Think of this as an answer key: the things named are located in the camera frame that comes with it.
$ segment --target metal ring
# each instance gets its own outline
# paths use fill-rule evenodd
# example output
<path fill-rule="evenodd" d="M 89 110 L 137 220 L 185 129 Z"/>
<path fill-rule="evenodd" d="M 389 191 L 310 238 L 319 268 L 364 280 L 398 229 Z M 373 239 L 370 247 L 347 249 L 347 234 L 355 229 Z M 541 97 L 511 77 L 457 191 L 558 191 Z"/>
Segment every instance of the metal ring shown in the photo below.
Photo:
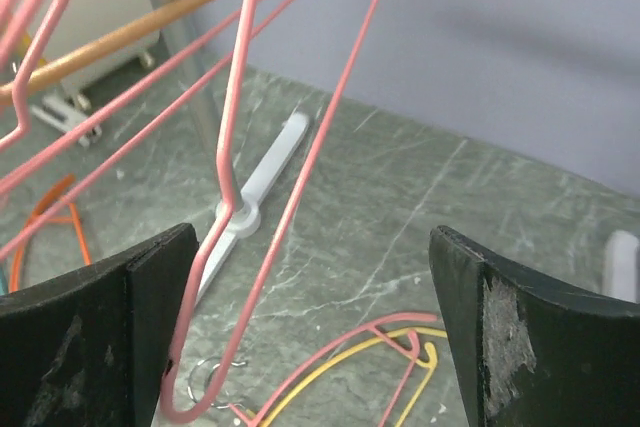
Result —
<path fill-rule="evenodd" d="M 189 398 L 191 399 L 191 401 L 195 404 L 200 402 L 202 398 L 198 399 L 193 392 L 193 376 L 200 367 L 214 360 L 216 360 L 217 362 L 213 365 L 213 367 L 211 368 L 211 371 L 209 372 L 209 374 L 207 375 L 203 383 L 203 392 L 205 392 L 207 390 L 207 386 L 211 383 L 211 378 L 213 377 L 213 374 L 220 367 L 220 360 L 218 356 L 212 355 L 211 357 L 207 357 L 205 359 L 199 360 L 196 363 L 196 365 L 193 366 L 193 368 L 191 369 L 191 372 L 189 372 L 189 376 L 187 377 L 187 394 L 189 395 Z M 231 362 L 231 367 L 245 367 L 247 364 L 248 362 L 244 360 L 241 362 Z M 227 392 L 226 390 L 224 391 L 224 393 L 227 395 L 227 397 L 229 396 L 229 392 Z M 230 405 L 230 402 L 214 401 L 211 403 L 211 407 L 217 410 L 226 410 L 229 408 L 229 405 Z M 234 402 L 233 405 L 241 409 L 245 408 L 241 403 Z"/>

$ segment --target tiled floor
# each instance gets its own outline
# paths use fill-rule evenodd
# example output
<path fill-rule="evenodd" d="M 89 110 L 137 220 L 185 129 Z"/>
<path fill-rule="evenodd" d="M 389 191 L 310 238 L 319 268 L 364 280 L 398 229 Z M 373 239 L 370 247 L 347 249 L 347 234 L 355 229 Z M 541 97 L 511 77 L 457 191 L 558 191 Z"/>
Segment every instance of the tiled floor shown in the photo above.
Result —
<path fill-rule="evenodd" d="M 93 98 L 106 100 L 137 75 L 135 68 L 124 69 L 97 86 Z M 224 87 L 220 76 L 213 87 L 220 104 Z M 0 241 L 17 232 L 51 184 L 69 172 L 85 175 L 181 89 L 178 77 L 168 78 L 109 120 L 98 145 L 70 149 L 13 192 L 0 217 Z M 239 179 L 248 177 L 292 111 L 318 119 L 328 101 L 326 93 L 250 70 L 235 135 Z M 5 114 L 0 133 L 10 127 Z M 27 141 L 3 154 L 0 173 L 55 137 L 36 123 Z M 310 139 L 265 202 L 260 230 L 237 247 L 203 299 L 185 350 L 184 372 L 198 359 L 222 352 Z M 178 113 L 78 200 L 94 257 L 111 255 L 178 222 L 193 223 L 202 237 L 218 200 L 210 172 L 188 113 Z M 638 199 L 345 100 L 242 343 L 241 357 L 249 365 L 233 371 L 225 388 L 232 399 L 242 398 L 256 410 L 309 355 L 363 321 L 397 311 L 437 313 L 427 245 L 430 229 L 438 224 L 598 291 L 608 235 L 617 228 L 634 229 L 639 222 Z M 38 234 L 25 283 L 79 266 L 75 245 L 66 228 Z M 440 364 L 405 425 L 464 426 L 447 344 L 435 343 Z M 372 425 L 405 365 L 384 347 L 361 354 L 309 387 L 277 425 Z M 176 398 L 188 407 L 183 377 Z M 419 380 L 419 375 L 412 378 L 409 389 Z M 401 402 L 410 394 L 407 390 Z M 231 425 L 228 413 L 215 417 L 220 425 Z"/>

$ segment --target brown pole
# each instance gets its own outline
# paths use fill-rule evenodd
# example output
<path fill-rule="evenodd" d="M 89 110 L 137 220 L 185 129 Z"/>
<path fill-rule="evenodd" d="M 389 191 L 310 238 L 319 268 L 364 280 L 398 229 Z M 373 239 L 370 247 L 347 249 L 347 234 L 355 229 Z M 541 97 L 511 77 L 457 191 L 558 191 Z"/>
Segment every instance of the brown pole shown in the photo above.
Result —
<path fill-rule="evenodd" d="M 38 92 L 87 65 L 106 57 L 213 0 L 174 0 L 98 40 L 89 42 L 33 72 L 27 90 Z M 0 87 L 0 106 L 11 105 L 13 82 Z"/>

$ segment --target white wall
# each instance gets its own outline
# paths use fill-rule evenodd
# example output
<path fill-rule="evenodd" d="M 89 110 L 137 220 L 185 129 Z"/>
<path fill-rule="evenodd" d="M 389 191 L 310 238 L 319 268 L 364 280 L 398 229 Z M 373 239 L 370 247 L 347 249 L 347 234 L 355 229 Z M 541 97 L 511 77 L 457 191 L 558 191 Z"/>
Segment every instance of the white wall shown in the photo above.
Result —
<path fill-rule="evenodd" d="M 299 0 L 250 62 L 332 90 L 368 2 Z M 638 0 L 382 0 L 346 94 L 640 194 L 639 33 Z"/>

